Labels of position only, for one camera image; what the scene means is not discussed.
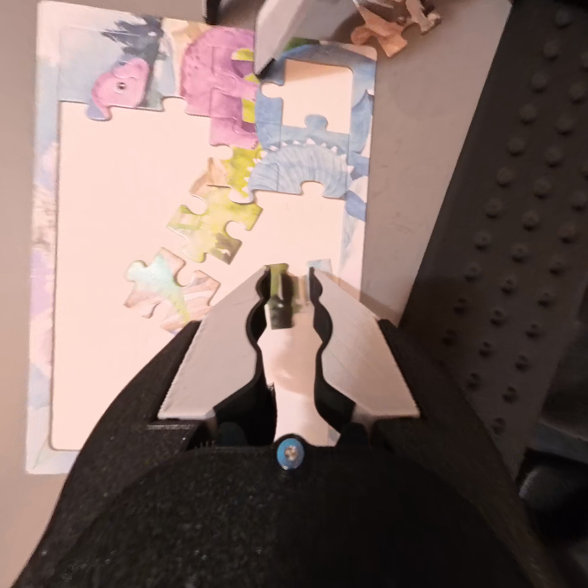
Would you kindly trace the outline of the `joined printed puzzle pieces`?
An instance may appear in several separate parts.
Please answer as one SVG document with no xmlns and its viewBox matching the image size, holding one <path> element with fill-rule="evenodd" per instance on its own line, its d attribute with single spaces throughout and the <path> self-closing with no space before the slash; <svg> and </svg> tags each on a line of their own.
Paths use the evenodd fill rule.
<svg viewBox="0 0 588 588">
<path fill-rule="evenodd" d="M 183 53 L 180 96 L 187 113 L 210 119 L 209 143 L 232 149 L 211 185 L 229 187 L 238 203 L 251 203 L 249 176 L 259 158 L 255 102 L 254 33 L 242 28 L 204 26 Z"/>
</svg>

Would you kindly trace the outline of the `dark tree puzzle piece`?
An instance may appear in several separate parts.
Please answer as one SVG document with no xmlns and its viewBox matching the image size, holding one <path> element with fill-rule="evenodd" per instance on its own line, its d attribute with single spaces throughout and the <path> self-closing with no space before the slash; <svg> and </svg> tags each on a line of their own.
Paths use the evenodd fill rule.
<svg viewBox="0 0 588 588">
<path fill-rule="evenodd" d="M 295 326 L 294 316 L 306 310 L 311 303 L 309 272 L 297 276 L 289 271 L 287 263 L 273 263 L 269 269 L 269 299 L 266 303 L 272 330 Z"/>
</svg>

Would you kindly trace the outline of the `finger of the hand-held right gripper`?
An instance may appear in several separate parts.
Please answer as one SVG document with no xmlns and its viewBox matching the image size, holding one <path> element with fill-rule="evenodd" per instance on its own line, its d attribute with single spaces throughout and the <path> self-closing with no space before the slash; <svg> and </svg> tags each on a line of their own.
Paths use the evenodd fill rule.
<svg viewBox="0 0 588 588">
<path fill-rule="evenodd" d="M 265 1 L 254 24 L 254 72 L 262 74 L 294 38 L 334 40 L 353 1 Z"/>
</svg>

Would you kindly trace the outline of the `grey desk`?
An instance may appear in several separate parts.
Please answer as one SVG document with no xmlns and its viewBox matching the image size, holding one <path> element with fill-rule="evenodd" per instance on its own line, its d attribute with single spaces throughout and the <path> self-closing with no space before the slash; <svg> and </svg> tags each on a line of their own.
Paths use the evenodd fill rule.
<svg viewBox="0 0 588 588">
<path fill-rule="evenodd" d="M 459 158 L 510 1 L 436 1 L 432 32 L 378 60 L 363 303 L 397 322 Z M 1 587 L 43 533 L 63 475 L 25 473 L 36 1 L 1 8 Z"/>
</svg>

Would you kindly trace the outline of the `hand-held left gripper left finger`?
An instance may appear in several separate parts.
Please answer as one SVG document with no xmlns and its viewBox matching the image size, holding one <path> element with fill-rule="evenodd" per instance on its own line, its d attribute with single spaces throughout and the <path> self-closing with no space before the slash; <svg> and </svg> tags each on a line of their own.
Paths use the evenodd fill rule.
<svg viewBox="0 0 588 588">
<path fill-rule="evenodd" d="M 259 340 L 268 327 L 269 269 L 260 268 L 199 324 L 158 410 L 161 423 L 247 422 L 269 406 Z"/>
</svg>

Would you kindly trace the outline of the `beige printed puzzle piece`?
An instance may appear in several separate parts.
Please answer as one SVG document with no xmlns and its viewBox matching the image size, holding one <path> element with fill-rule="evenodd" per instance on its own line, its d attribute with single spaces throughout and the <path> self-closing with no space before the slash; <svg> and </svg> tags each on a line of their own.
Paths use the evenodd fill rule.
<svg viewBox="0 0 588 588">
<path fill-rule="evenodd" d="M 426 34 L 442 21 L 431 1 L 354 1 L 363 24 L 350 33 L 351 43 L 364 45 L 375 39 L 388 57 L 402 51 L 407 41 L 403 33 L 417 26 Z"/>
</svg>

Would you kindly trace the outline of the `landscape jigsaw puzzle board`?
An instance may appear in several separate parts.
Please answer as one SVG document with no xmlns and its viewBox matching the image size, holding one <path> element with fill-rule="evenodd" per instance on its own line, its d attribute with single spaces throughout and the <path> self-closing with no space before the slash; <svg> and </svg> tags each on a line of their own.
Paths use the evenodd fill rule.
<svg viewBox="0 0 588 588">
<path fill-rule="evenodd" d="M 161 111 L 115 108 L 92 121 L 83 104 L 58 102 L 59 37 L 67 27 L 97 30 L 141 15 L 42 1 L 38 6 L 36 131 L 31 258 L 30 372 L 26 471 L 67 473 L 98 419 L 121 388 L 174 334 L 160 327 L 163 305 L 143 318 L 124 301 L 133 261 L 150 264 L 160 248 L 185 261 L 178 282 L 200 270 L 220 287 L 210 310 L 262 266 L 287 263 L 297 276 L 313 266 L 331 272 L 358 295 L 364 257 L 368 169 L 377 52 L 370 46 L 294 39 L 277 73 L 261 82 L 255 124 L 304 127 L 322 115 L 328 129 L 350 135 L 350 181 L 341 199 L 306 182 L 299 195 L 258 190 L 262 214 L 250 231 L 226 230 L 242 244 L 230 264 L 203 263 L 182 252 L 185 240 L 166 225 L 184 204 L 204 210 L 202 195 L 232 149 L 209 143 L 210 119 L 190 115 L 180 96 L 183 53 L 202 22 L 164 19 L 171 40 L 177 96 Z M 310 442 L 334 439 L 311 399 L 314 368 L 311 304 L 295 326 L 261 338 L 270 385 L 277 393 L 277 430 Z"/>
</svg>

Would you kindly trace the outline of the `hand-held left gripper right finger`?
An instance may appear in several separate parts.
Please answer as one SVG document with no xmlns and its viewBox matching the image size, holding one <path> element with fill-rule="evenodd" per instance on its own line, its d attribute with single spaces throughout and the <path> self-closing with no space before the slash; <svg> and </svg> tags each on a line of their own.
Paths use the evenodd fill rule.
<svg viewBox="0 0 588 588">
<path fill-rule="evenodd" d="M 382 420 L 419 418 L 378 317 L 321 269 L 310 269 L 309 293 L 320 338 L 313 397 L 327 424 L 371 430 Z"/>
</svg>

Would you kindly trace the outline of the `green striped puzzle piece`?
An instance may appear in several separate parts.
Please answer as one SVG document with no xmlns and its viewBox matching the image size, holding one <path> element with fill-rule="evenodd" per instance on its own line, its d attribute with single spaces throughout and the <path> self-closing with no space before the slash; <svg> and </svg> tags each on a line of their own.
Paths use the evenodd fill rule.
<svg viewBox="0 0 588 588">
<path fill-rule="evenodd" d="M 210 310 L 210 301 L 220 283 L 200 270 L 192 272 L 187 283 L 178 282 L 185 261 L 166 248 L 160 248 L 150 264 L 133 261 L 125 278 L 133 284 L 124 301 L 143 318 L 151 318 L 157 306 L 163 305 L 166 315 L 160 327 L 177 334 L 190 322 L 199 322 Z"/>
</svg>

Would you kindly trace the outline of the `green printed puzzle piece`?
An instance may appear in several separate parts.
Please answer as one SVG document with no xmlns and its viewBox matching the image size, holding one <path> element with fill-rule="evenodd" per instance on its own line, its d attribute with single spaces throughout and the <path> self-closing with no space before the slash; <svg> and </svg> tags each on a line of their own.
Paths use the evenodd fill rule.
<svg viewBox="0 0 588 588">
<path fill-rule="evenodd" d="M 166 227 L 185 240 L 182 252 L 193 262 L 203 263 L 207 256 L 230 264 L 241 247 L 241 240 L 226 230 L 234 222 L 250 231 L 262 214 L 255 202 L 237 203 L 229 197 L 228 187 L 210 187 L 204 194 L 195 194 L 204 210 L 196 213 L 187 205 L 174 211 Z"/>
</svg>

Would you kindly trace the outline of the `pink corner puzzle piece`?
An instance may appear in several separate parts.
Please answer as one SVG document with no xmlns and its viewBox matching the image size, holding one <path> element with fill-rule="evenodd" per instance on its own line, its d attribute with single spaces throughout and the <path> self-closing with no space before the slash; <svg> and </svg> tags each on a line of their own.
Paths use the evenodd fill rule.
<svg viewBox="0 0 588 588">
<path fill-rule="evenodd" d="M 162 111 L 163 101 L 177 96 L 173 57 L 161 17 L 67 27 L 59 37 L 57 100 L 85 105 L 97 122 L 111 120 L 115 108 Z"/>
</svg>

